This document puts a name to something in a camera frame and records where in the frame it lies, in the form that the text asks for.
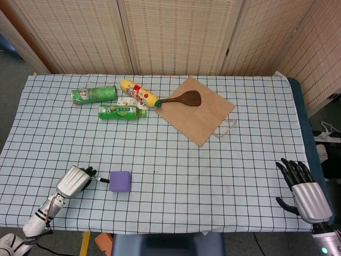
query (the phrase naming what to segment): white robotic arm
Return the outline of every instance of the white robotic arm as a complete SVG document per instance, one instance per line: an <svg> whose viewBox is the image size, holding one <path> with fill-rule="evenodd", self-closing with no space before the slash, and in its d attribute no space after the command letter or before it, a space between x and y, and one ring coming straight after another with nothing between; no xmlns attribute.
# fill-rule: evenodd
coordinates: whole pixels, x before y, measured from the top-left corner
<svg viewBox="0 0 341 256"><path fill-rule="evenodd" d="M314 182L309 169L302 162L296 164L284 158L281 160L286 167L278 162L276 166L281 170L297 207L287 205L279 197L276 201L284 210L300 215L305 222L313 225L312 237L322 255L340 256L339 231L327 223L332 211L320 185Z"/></svg>
<svg viewBox="0 0 341 256"><path fill-rule="evenodd" d="M64 207L65 199L75 197L86 188L95 174L96 170L92 167L84 170L73 165L58 182L57 194L48 197L24 225L24 240L14 234L7 234L0 239L0 256L27 256L41 236L52 233L50 222Z"/></svg>

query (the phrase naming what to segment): green plastic bottle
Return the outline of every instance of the green plastic bottle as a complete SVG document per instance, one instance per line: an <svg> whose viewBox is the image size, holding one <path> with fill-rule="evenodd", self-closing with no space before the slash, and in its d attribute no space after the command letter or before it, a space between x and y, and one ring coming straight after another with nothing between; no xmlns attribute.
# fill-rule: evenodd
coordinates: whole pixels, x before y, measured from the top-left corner
<svg viewBox="0 0 341 256"><path fill-rule="evenodd" d="M98 108L100 119L138 119L146 117L147 111L139 109L137 106L110 106L100 105Z"/></svg>
<svg viewBox="0 0 341 256"><path fill-rule="evenodd" d="M117 89L115 86L98 87L98 88L82 88L73 90L71 97L74 104L84 104L90 102L116 100Z"/></svg>

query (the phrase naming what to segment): yellow bottle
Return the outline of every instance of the yellow bottle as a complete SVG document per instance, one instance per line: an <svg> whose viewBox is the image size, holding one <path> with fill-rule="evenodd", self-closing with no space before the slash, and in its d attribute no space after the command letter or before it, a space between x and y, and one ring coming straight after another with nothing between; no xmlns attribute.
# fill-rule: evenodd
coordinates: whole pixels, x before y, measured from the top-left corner
<svg viewBox="0 0 341 256"><path fill-rule="evenodd" d="M145 103L148 107L161 107L162 105L161 102L158 101L158 97L156 95L128 79L124 79L121 82L121 89L132 97L138 99L140 102Z"/></svg>

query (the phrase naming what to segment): purple cube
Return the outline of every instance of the purple cube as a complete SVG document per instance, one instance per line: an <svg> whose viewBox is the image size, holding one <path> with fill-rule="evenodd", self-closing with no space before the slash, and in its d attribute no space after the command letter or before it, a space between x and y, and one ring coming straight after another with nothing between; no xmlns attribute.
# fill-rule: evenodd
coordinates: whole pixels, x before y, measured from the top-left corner
<svg viewBox="0 0 341 256"><path fill-rule="evenodd" d="M129 172L110 172L109 190L112 192L129 192L132 175Z"/></svg>

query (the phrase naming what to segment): wooden spatula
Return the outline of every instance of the wooden spatula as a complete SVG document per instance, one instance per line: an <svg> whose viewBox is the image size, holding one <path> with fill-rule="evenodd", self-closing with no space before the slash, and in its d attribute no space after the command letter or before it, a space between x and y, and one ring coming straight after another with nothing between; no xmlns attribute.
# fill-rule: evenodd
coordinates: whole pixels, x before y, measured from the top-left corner
<svg viewBox="0 0 341 256"><path fill-rule="evenodd" d="M197 107L201 105L201 96L198 91L187 91L176 98L162 99L157 102L160 102L158 106L155 104L157 107L161 107L162 103L167 102L181 102L187 106Z"/></svg>

